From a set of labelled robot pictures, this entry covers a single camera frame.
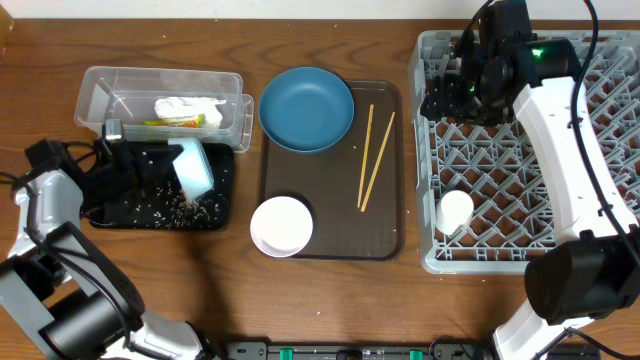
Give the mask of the yellow snack wrapper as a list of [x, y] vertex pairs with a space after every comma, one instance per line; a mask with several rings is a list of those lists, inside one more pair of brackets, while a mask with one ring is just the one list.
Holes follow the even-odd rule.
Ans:
[[166, 126], [183, 128], [200, 128], [205, 121], [203, 114], [190, 115], [184, 117], [164, 118], [159, 120], [146, 120], [142, 124], [145, 126]]

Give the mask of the light blue bowl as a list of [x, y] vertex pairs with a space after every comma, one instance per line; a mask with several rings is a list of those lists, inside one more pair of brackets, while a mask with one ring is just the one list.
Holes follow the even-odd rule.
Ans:
[[173, 160], [173, 167], [185, 198], [195, 201], [213, 190], [215, 180], [201, 142], [196, 138], [172, 138], [169, 145], [178, 145], [182, 152]]

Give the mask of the white cup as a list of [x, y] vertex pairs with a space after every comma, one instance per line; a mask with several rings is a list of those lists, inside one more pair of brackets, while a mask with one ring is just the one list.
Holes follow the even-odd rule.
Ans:
[[461, 190], [446, 192], [436, 205], [435, 226], [444, 235], [470, 225], [474, 212], [472, 197]]

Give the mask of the white tissue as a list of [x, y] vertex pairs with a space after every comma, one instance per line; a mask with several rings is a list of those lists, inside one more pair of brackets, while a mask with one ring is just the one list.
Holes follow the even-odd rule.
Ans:
[[200, 128], [219, 128], [223, 120], [219, 106], [226, 103], [210, 97], [168, 97], [157, 100], [154, 111], [158, 120], [203, 114], [205, 121]]

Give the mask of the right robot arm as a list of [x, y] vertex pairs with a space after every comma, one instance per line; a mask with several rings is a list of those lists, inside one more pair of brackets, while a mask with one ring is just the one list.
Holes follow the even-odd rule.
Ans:
[[639, 295], [639, 223], [607, 168], [583, 84], [590, 58], [565, 38], [542, 40], [523, 1], [488, 1], [454, 48], [461, 69], [436, 76], [428, 119], [528, 136], [552, 208], [556, 245], [525, 268], [526, 300], [492, 336], [495, 359], [542, 359], [585, 325]]

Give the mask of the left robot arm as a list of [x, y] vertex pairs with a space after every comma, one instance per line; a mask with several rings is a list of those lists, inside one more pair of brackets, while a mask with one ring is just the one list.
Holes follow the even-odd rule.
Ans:
[[188, 321], [146, 310], [128, 277], [81, 231], [83, 216], [134, 193], [145, 196], [182, 153], [179, 145], [89, 144], [83, 170], [71, 143], [26, 149], [32, 168], [2, 173], [20, 209], [18, 235], [1, 263], [1, 305], [48, 359], [225, 359]]

